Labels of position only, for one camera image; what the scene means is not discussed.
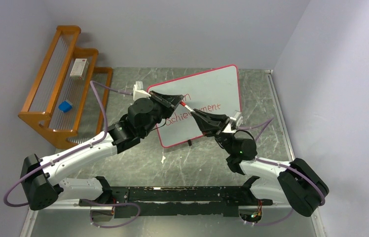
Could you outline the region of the red capped whiteboard marker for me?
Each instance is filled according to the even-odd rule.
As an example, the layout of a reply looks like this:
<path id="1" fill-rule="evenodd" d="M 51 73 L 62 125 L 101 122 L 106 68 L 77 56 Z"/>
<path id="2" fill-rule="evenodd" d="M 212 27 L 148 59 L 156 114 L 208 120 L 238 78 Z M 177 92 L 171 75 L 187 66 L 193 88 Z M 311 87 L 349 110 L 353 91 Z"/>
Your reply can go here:
<path id="1" fill-rule="evenodd" d="M 194 110 L 188 106 L 185 102 L 181 101 L 180 104 L 189 112 L 189 113 L 192 113 L 194 112 Z"/>

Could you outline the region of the red framed whiteboard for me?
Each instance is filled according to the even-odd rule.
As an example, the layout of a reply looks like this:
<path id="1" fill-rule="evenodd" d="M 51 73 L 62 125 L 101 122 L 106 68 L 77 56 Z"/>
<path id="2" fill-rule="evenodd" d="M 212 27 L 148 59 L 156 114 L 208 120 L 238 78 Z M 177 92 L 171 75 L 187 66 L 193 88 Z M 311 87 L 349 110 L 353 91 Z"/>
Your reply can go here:
<path id="1" fill-rule="evenodd" d="M 185 104 L 206 113 L 231 116 L 235 111 L 242 110 L 236 65 L 153 84 L 147 91 L 167 95 L 181 94 Z M 190 111 L 182 105 L 166 121 L 161 122 L 156 131 L 164 148 L 203 136 Z"/>

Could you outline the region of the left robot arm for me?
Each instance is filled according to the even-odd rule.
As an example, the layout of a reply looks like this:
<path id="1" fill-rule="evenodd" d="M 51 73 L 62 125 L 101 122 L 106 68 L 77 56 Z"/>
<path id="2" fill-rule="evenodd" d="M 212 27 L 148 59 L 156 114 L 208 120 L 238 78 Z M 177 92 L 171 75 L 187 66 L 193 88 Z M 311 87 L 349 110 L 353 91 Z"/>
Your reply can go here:
<path id="1" fill-rule="evenodd" d="M 42 210 L 58 200 L 77 198 L 99 205 L 114 203 L 111 187 L 104 177 L 69 179 L 68 176 L 100 158 L 120 154 L 139 144 L 157 124 L 174 113 L 183 98 L 183 95 L 151 91 L 135 100 L 119 121 L 90 140 L 52 156 L 26 157 L 21 185 L 30 209 Z"/>

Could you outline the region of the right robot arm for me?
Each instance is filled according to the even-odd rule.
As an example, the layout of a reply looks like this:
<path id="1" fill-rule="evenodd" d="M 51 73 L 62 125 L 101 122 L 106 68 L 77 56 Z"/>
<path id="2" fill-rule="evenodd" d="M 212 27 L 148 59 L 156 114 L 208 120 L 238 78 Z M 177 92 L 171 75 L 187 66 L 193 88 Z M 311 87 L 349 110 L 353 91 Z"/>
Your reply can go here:
<path id="1" fill-rule="evenodd" d="M 228 153 L 229 169 L 241 175 L 249 175 L 248 187 L 242 190 L 242 200 L 254 204 L 257 200 L 284 203 L 298 214 L 310 217 L 326 203 L 329 188 L 305 160 L 275 161 L 260 158 L 253 135 L 236 137 L 243 116 L 212 114 L 198 109 L 189 110 L 199 130 L 205 137 L 213 137 Z"/>

